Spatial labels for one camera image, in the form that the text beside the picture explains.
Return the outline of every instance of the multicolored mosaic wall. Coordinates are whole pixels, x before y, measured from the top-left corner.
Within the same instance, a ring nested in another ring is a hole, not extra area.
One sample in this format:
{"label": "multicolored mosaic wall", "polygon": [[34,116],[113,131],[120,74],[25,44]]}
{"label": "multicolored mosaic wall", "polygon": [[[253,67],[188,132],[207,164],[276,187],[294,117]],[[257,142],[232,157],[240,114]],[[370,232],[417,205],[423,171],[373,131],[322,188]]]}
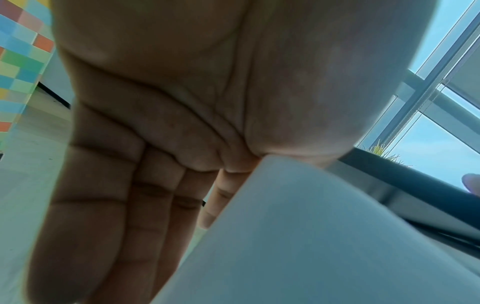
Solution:
{"label": "multicolored mosaic wall", "polygon": [[0,0],[0,153],[52,56],[49,0]]}

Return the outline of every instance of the wall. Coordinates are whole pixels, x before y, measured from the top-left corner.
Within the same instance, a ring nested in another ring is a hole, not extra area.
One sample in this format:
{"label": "wall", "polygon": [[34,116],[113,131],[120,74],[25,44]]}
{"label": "wall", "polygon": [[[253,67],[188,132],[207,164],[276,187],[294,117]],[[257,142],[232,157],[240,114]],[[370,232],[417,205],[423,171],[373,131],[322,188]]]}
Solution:
{"label": "wall", "polygon": [[73,103],[75,98],[74,90],[57,51],[53,53],[45,72],[40,78],[40,82],[68,103]]}
{"label": "wall", "polygon": [[48,0],[0,0],[0,152],[52,51]]}

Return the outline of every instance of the finger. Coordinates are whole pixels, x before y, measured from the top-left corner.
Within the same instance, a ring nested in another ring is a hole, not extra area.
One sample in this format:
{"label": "finger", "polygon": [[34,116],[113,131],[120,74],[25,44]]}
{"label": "finger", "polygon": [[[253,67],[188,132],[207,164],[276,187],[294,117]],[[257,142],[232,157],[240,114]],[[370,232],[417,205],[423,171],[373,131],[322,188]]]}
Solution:
{"label": "finger", "polygon": [[65,163],[34,247],[26,293],[33,303],[73,303],[108,274],[122,243],[126,202],[145,143],[77,103]]}
{"label": "finger", "polygon": [[480,196],[480,174],[465,174],[461,181],[472,194]]}
{"label": "finger", "polygon": [[202,198],[217,172],[195,172],[148,147],[134,175],[116,262],[86,303],[148,303],[192,237]]}
{"label": "finger", "polygon": [[210,197],[198,217],[198,225],[201,228],[210,228],[249,176],[250,172],[228,173],[225,170],[220,170]]}

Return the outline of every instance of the green plant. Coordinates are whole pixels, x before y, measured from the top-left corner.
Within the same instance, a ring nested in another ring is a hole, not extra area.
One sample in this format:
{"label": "green plant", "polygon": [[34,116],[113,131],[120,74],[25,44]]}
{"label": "green plant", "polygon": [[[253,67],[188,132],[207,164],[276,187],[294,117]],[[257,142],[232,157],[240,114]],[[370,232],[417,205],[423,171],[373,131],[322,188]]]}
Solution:
{"label": "green plant", "polygon": [[393,154],[393,155],[389,155],[390,152],[387,152],[387,148],[385,145],[381,145],[380,143],[376,144],[375,146],[373,147],[370,147],[369,149],[367,149],[367,151],[369,151],[370,153],[373,153],[375,155],[378,155],[386,160],[389,160],[389,161],[392,161],[394,163],[397,163],[399,165],[402,165],[402,166],[405,166],[405,167],[410,167],[410,166],[407,166],[404,164],[404,162],[402,162],[399,158],[400,158],[400,155],[398,154]]}

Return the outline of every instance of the window pane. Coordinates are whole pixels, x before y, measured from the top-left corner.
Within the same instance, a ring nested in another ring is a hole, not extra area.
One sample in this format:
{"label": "window pane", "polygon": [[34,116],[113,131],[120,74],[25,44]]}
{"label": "window pane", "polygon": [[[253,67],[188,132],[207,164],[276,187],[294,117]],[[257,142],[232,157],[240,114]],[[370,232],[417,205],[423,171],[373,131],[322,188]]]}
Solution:
{"label": "window pane", "polygon": [[390,155],[399,155],[398,159],[412,169],[465,189],[461,178],[480,173],[480,154],[424,115],[417,113],[412,121],[416,118],[409,131],[407,125],[404,136],[390,146]]}
{"label": "window pane", "polygon": [[416,73],[474,0],[440,0],[409,69]]}

